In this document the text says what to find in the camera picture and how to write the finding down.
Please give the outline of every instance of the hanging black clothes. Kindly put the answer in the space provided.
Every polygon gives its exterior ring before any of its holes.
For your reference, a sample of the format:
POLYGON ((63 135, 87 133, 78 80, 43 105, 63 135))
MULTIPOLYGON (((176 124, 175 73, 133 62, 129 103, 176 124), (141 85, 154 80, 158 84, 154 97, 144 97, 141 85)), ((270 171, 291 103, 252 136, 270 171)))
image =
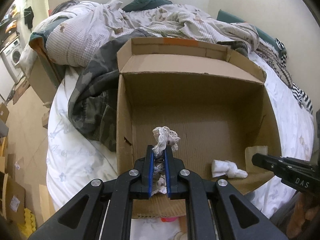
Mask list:
POLYGON ((24 24, 28 26, 28 29, 30 31, 32 31, 32 21, 33 21, 33 17, 34 17, 34 14, 33 14, 33 11, 32 11, 32 8, 31 6, 29 6, 28 8, 26 8, 24 11, 23 11, 23 16, 24 16, 24 24))

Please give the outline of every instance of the crumpled cloth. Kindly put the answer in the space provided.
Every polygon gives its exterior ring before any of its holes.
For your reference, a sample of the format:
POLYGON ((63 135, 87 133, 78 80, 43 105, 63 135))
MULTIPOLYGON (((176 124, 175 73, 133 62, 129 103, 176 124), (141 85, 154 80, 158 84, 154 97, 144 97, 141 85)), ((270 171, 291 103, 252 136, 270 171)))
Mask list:
POLYGON ((178 150, 177 142, 180 140, 175 131, 168 127, 156 127, 153 129, 153 136, 158 141, 157 145, 152 149, 155 157, 152 193, 167 193, 165 174, 164 174, 164 149, 167 145, 171 146, 173 152, 178 150))
POLYGON ((222 175, 227 175, 228 178, 241 178, 244 179, 248 176, 246 171, 238 169, 237 165, 234 162, 230 161, 218 161, 213 160, 212 166, 212 177, 219 177, 222 175))

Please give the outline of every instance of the white bedsheet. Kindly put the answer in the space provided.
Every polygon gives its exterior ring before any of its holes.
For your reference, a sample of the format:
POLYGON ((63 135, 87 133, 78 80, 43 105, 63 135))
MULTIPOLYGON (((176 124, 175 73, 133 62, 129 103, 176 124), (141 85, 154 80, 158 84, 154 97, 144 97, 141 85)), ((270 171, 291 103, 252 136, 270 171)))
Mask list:
MULTIPOLYGON (((167 6, 166 11, 161 12, 159 8, 155 9, 156 14, 149 10, 149 12, 129 13, 127 16, 131 21, 130 24, 134 26, 146 25, 146 18, 150 17, 174 17, 174 21, 178 20, 179 22, 176 29, 163 20, 156 20, 156 24, 151 24, 144 29, 156 36, 160 35, 157 33, 159 30, 165 29, 165 33, 176 35, 175 37, 182 35, 181 38, 194 38, 213 43, 216 39, 230 40, 225 36, 228 33, 228 28, 236 28, 236 26, 230 27, 212 18, 204 20, 202 17, 205 15, 203 16, 201 11, 195 11, 197 17, 201 19, 190 18, 190 14, 185 12, 168 13, 167 11, 177 8, 177 5, 171 6, 175 7, 167 6)), ((254 47, 257 46, 257 37, 252 31, 252 27, 244 24, 237 25, 237 28, 243 39, 249 40, 250 49, 254 50, 254 47)), ((282 155, 309 160, 314 134, 312 116, 304 108, 299 107, 292 92, 264 60, 254 52, 249 53, 249 58, 267 73, 265 86, 278 124, 282 155)), ((62 207, 92 179, 99 178, 106 181, 117 177, 116 154, 108 151, 99 142, 84 138, 68 119, 68 100, 76 85, 77 78, 78 74, 75 68, 67 69, 50 110, 47 187, 56 209, 62 207)), ((254 192, 255 197, 252 203, 267 217, 270 217, 282 203, 287 202, 294 194, 292 188, 282 184, 280 179, 276 177, 254 192)), ((131 240, 169 240, 179 231, 177 221, 162 223, 159 219, 133 220, 131 240)))
POLYGON ((216 43, 240 40, 250 51, 259 44, 256 28, 249 23, 228 24, 217 21, 192 5, 162 5, 152 10, 125 13, 122 2, 99 4, 86 14, 59 24, 48 36, 48 57, 59 65, 86 67, 92 56, 106 42, 135 28, 157 37, 176 37, 216 43))

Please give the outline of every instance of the cardboard box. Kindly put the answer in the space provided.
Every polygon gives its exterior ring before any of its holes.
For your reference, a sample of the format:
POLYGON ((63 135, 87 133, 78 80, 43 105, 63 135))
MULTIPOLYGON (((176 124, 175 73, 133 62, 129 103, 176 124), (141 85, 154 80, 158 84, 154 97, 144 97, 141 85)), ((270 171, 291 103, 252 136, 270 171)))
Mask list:
POLYGON ((2 172, 0 172, 0 187, 2 190, 0 214, 8 221, 24 224, 26 190, 8 174, 2 172))
POLYGON ((44 104, 53 101, 54 95, 57 92, 57 87, 55 87, 50 80, 50 77, 44 69, 39 57, 36 58, 36 61, 33 64, 28 81, 32 89, 36 92, 44 104))
POLYGON ((43 222, 46 222, 55 214, 53 201, 46 185, 39 185, 40 207, 43 222))
MULTIPOLYGON (((175 38, 134 38, 118 52, 117 165, 121 174, 156 144, 152 130, 168 126, 181 138, 176 158, 186 169, 213 180, 212 160, 245 170, 245 148, 268 146, 281 155, 265 72, 225 46, 175 38)), ((273 173, 229 179, 241 193, 255 190, 273 173)), ((185 215, 184 200, 157 194, 136 200, 133 217, 185 215)))
POLYGON ((0 104, 0 119, 5 123, 7 122, 9 115, 9 110, 8 108, 4 105, 4 103, 0 104))

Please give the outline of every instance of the green pillow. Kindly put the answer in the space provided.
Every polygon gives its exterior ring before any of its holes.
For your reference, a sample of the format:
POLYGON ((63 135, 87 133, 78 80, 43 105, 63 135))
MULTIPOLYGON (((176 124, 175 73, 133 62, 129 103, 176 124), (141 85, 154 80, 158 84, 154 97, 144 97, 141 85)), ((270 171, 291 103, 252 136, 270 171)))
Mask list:
POLYGON ((158 6, 165 4, 172 4, 172 2, 168 0, 134 0, 122 9, 125 12, 144 11, 157 8, 158 6))
MULTIPOLYGON (((230 13, 227 13, 225 11, 220 10, 217 16, 217 20, 225 23, 244 23, 245 21, 243 19, 238 18, 237 16, 234 16, 230 13)), ((281 49, 278 47, 276 40, 257 28, 257 32, 261 39, 263 39, 265 42, 270 43, 276 51, 278 51, 279 55, 281 54, 281 49)))

